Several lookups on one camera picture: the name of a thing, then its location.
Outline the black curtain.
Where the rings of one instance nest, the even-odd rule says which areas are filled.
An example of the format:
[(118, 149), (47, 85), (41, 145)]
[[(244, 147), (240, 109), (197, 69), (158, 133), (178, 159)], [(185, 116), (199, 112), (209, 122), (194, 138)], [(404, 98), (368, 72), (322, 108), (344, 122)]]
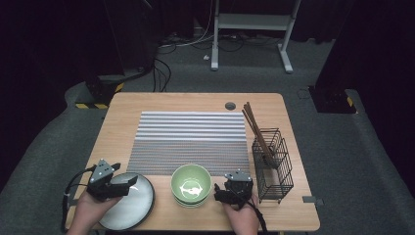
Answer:
[(315, 87), (358, 92), (385, 151), (415, 190), (415, 0), (355, 0)]
[(80, 39), (103, 5), (0, 0), (0, 192), (37, 134), (66, 108), (66, 91), (98, 81)]

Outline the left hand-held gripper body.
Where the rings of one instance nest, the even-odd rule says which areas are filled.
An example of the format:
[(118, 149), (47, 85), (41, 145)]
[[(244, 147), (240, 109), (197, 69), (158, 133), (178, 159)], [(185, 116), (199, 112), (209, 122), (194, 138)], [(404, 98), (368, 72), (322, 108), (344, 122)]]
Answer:
[(114, 173), (111, 164), (100, 159), (88, 180), (86, 191), (99, 201), (121, 197), (122, 191), (119, 186), (111, 182)]

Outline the black wire cutlery rack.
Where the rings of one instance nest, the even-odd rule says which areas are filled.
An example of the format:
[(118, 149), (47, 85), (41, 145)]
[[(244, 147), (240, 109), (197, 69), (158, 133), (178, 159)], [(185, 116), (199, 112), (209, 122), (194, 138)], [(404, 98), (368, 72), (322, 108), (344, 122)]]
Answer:
[(281, 131), (278, 128), (261, 129), (265, 144), (272, 154), (268, 159), (257, 140), (252, 145), (259, 199), (284, 199), (294, 187), (290, 154)]

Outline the green ceramic bowl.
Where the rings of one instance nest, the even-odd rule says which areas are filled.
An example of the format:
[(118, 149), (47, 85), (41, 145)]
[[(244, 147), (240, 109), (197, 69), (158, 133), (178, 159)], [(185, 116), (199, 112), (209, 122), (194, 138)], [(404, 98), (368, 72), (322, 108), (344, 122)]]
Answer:
[(185, 206), (197, 206), (203, 204), (206, 199), (208, 198), (208, 195), (203, 194), (189, 194), (185, 192), (184, 194), (178, 194), (174, 195), (174, 199), (182, 205)]
[(170, 188), (173, 195), (185, 192), (208, 195), (211, 188), (211, 176), (201, 165), (185, 164), (173, 172)]
[(190, 209), (192, 209), (192, 208), (197, 208), (197, 207), (199, 207), (199, 206), (203, 205), (203, 204), (205, 203), (205, 201), (206, 201), (206, 200), (203, 200), (203, 201), (197, 202), (196, 204), (187, 204), (187, 203), (182, 202), (182, 201), (180, 201), (180, 200), (176, 200), (176, 203), (177, 203), (178, 205), (180, 205), (181, 207), (184, 207), (184, 208), (190, 208)]

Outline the black base yellow striped edge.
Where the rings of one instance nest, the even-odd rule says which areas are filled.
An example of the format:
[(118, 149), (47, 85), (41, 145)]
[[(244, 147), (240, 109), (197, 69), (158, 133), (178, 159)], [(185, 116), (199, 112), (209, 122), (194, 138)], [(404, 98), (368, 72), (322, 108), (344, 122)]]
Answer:
[(121, 91), (124, 83), (121, 80), (85, 82), (74, 102), (79, 109), (104, 110), (110, 106), (114, 95)]

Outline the person's left hand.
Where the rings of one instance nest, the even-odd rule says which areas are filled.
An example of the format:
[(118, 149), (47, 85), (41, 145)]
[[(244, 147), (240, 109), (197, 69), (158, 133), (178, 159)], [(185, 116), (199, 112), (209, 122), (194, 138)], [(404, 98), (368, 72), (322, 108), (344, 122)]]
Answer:
[(78, 199), (72, 224), (92, 227), (120, 200), (121, 197), (117, 197), (101, 202), (84, 191)]

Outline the striped woven placemat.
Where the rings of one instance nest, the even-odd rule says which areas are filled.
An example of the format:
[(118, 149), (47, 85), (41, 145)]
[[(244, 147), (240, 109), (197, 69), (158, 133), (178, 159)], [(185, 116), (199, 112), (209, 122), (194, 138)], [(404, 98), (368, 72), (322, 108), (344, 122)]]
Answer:
[(201, 165), (212, 176), (250, 170), (245, 118), (240, 113), (156, 112), (140, 116), (127, 169), (170, 175)]

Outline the grey table edge bracket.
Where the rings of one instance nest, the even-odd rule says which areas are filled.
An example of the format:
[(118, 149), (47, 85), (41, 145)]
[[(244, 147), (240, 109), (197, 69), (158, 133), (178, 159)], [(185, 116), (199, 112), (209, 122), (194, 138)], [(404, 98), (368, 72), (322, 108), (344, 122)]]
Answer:
[(302, 200), (305, 203), (311, 203), (311, 204), (313, 204), (316, 207), (320, 207), (320, 206), (323, 206), (324, 205), (324, 201), (322, 199), (318, 199), (318, 198), (316, 198), (314, 196), (303, 196), (302, 197)]

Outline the person's right hand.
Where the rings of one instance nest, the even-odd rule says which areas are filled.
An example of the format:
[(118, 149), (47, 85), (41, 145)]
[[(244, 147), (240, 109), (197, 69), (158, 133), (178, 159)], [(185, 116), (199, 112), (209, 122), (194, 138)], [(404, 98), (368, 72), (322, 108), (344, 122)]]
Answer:
[(257, 235), (259, 219), (253, 207), (245, 204), (241, 209), (235, 210), (225, 203), (222, 206), (236, 235)]

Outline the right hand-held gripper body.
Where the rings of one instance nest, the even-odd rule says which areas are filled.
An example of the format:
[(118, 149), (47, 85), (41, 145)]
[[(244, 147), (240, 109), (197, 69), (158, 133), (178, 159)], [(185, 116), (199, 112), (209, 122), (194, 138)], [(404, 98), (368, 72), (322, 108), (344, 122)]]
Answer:
[(230, 205), (237, 205), (241, 208), (252, 197), (253, 179), (249, 174), (239, 169), (231, 173), (226, 173), (225, 178), (227, 181), (224, 183), (224, 202)]

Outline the black stand base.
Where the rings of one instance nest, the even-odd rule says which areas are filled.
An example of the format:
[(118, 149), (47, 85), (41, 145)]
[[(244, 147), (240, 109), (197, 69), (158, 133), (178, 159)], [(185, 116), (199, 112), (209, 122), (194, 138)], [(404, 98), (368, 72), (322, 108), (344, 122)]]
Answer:
[(309, 86), (308, 92), (318, 113), (355, 114), (356, 108), (351, 98), (344, 92), (320, 89)]

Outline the black cabinet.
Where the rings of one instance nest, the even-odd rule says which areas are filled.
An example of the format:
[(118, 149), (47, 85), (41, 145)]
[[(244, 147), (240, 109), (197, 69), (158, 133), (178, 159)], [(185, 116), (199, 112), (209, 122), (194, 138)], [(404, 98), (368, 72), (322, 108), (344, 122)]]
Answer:
[(133, 76), (152, 66), (161, 39), (160, 8), (154, 0), (105, 0), (120, 73)]

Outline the white metal stand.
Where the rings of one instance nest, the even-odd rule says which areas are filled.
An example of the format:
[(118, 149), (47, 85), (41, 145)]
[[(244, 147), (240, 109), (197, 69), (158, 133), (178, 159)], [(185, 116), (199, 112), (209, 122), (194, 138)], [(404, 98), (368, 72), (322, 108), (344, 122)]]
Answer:
[(286, 73), (293, 73), (294, 69), (290, 62), (287, 47), (297, 19), (301, 0), (294, 0), (293, 10), (289, 15), (246, 15), (221, 13), (220, 0), (214, 0), (214, 25), (213, 42), (211, 47), (210, 69), (219, 69), (219, 44), (218, 35), (221, 29), (256, 29), (284, 31), (283, 41), (277, 45)]

